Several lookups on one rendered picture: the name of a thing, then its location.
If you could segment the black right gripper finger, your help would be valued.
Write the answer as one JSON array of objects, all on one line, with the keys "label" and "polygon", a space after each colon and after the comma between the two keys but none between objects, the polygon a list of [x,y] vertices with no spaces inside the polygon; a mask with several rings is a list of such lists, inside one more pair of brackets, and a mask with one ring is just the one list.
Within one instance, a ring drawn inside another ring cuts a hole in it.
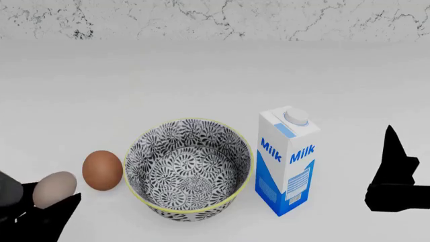
[{"label": "black right gripper finger", "polygon": [[391,125],[386,129],[381,164],[372,180],[372,184],[406,184],[408,175],[403,162],[406,153],[400,139]]},{"label": "black right gripper finger", "polygon": [[406,168],[407,168],[407,184],[414,185],[415,180],[413,174],[419,166],[419,159],[416,157],[406,157]]}]

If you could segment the black white patterned bowl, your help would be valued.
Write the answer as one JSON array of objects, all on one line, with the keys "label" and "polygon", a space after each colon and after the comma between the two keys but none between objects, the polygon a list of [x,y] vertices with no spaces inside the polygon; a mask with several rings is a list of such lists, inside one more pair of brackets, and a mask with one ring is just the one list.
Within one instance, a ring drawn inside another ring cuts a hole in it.
[{"label": "black white patterned bowl", "polygon": [[253,154],[226,124],[180,118],[143,132],[123,168],[126,185],[149,209],[194,222],[218,215],[234,201],[250,179]]}]

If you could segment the blue white milk carton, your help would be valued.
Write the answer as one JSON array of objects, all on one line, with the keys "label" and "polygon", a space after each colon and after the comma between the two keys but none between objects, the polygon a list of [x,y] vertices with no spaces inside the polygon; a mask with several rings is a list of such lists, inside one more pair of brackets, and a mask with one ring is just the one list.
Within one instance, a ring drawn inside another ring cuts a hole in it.
[{"label": "blue white milk carton", "polygon": [[308,199],[319,132],[304,110],[292,106],[259,114],[255,191],[278,216]]}]

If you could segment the brown egg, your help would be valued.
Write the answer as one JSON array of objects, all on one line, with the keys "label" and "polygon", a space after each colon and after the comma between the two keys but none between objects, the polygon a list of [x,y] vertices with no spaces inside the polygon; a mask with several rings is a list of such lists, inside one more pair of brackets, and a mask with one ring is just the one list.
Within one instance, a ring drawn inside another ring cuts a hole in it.
[{"label": "brown egg", "polygon": [[108,191],[120,183],[123,176],[122,164],[109,151],[94,151],[84,160],[82,175],[89,187],[97,191]]}]

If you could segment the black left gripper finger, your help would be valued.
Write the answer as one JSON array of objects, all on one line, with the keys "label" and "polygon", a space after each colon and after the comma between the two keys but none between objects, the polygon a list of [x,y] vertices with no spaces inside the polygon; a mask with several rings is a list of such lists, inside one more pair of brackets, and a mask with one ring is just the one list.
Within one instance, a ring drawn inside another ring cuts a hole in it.
[{"label": "black left gripper finger", "polygon": [[21,197],[20,202],[23,205],[25,205],[25,206],[33,206],[34,205],[33,193],[34,193],[34,189],[35,189],[36,185],[38,185],[38,182],[22,184],[23,195]]},{"label": "black left gripper finger", "polygon": [[62,233],[81,201],[81,193],[65,198],[45,209],[37,208],[38,225],[46,233]]}]

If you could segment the pale beige egg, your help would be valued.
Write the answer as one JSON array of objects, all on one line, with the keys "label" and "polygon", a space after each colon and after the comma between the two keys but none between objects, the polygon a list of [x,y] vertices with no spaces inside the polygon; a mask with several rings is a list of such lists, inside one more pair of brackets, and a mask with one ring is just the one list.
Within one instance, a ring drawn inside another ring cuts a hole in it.
[{"label": "pale beige egg", "polygon": [[77,179],[68,171],[52,173],[41,179],[34,188],[32,199],[34,206],[45,209],[75,193]]}]

